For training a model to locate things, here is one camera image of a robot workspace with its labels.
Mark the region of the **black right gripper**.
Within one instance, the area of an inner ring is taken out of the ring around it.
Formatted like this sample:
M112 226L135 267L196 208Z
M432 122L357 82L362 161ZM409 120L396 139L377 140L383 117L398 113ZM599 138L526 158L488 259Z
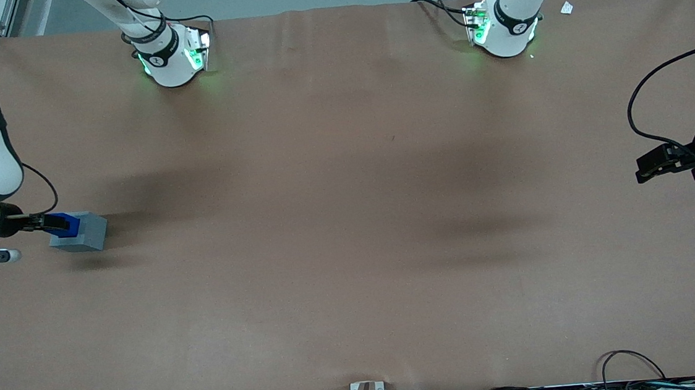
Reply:
M69 222L57 214L27 215L19 206L0 202L0 239L18 232L41 231L53 236L70 235Z

